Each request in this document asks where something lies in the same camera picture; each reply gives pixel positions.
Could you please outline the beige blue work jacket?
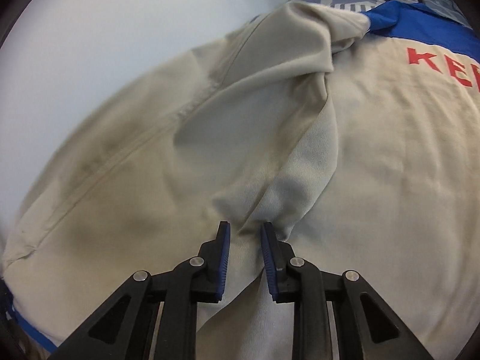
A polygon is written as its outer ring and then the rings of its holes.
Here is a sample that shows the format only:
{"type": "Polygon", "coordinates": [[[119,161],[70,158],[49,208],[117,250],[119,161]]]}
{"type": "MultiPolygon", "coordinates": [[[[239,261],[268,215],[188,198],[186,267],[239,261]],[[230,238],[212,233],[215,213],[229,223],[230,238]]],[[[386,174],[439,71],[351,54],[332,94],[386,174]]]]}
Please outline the beige blue work jacket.
{"type": "Polygon", "coordinates": [[[260,225],[327,272],[355,269],[435,359],[479,325],[479,39],[421,4],[288,2],[134,80],[24,200],[3,277],[61,344],[128,276],[232,236],[199,359],[288,359],[260,225]]]}

